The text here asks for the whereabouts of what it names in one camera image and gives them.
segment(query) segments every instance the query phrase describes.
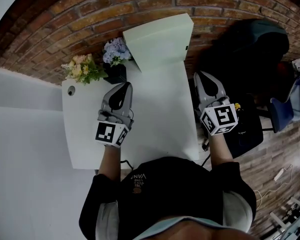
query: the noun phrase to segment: desk surface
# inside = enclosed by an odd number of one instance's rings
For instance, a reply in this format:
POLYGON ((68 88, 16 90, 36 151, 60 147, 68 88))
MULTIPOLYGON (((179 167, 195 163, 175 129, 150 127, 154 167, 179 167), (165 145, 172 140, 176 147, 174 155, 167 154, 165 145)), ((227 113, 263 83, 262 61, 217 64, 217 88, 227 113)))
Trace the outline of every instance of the desk surface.
MULTIPOLYGON (((121 146, 121 160, 127 159, 133 167, 165 156, 198 160, 197 130, 183 61, 142 73, 134 61, 125 66, 133 86, 134 124, 121 146)), ((113 87, 103 79, 85 86, 73 79, 62 82, 65 134, 75 169, 100 167, 105 148, 94 140, 95 122, 104 95, 113 87), (70 86, 75 87, 73 96, 68 95, 70 86)))

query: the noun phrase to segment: forearm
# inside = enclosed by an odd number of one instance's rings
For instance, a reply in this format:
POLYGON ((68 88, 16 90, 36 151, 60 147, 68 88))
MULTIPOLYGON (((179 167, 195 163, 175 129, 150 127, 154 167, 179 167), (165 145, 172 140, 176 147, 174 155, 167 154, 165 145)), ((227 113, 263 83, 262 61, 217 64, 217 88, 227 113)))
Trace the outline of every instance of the forearm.
POLYGON ((121 149, 114 146, 105 146, 98 174, 103 174, 113 181, 120 181, 120 161, 121 149))
POLYGON ((234 161, 223 134, 209 135, 209 147, 212 167, 234 161))

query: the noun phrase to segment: black t-shirt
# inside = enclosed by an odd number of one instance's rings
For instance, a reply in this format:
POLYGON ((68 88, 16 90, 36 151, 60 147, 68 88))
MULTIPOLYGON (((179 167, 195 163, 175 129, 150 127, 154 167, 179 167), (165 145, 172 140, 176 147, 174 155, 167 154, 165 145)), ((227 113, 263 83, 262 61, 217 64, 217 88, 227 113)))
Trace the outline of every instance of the black t-shirt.
POLYGON ((196 163, 164 157, 141 164, 122 182, 105 175, 93 178, 79 225, 88 240, 95 240, 100 204, 117 201, 119 240, 132 240, 167 216, 192 216, 223 224, 223 192, 241 195, 256 214, 256 197, 242 180, 237 162, 207 171, 196 163))

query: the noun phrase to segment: flower pot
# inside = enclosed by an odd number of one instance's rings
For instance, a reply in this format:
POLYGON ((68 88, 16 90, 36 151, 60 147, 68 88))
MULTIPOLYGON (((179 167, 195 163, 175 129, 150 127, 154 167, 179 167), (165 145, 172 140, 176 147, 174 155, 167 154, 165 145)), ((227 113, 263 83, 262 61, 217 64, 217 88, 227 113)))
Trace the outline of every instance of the flower pot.
POLYGON ((127 71, 125 65, 118 64, 116 66, 110 66, 109 63, 103 63, 104 72, 108 77, 105 77, 108 83, 115 85, 121 84, 127 81, 127 71))

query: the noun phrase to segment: brick wall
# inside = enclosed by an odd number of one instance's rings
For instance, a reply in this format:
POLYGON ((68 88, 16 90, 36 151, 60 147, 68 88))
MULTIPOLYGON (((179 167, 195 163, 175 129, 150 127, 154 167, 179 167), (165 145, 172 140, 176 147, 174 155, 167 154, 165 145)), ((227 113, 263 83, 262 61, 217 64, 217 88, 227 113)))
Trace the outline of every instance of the brick wall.
POLYGON ((124 30, 188 13, 193 34, 188 76, 199 52, 242 19, 278 22, 289 35, 285 60, 300 57, 300 4, 290 0, 16 0, 0 21, 0 67, 55 84, 75 54, 100 60, 104 43, 124 30))

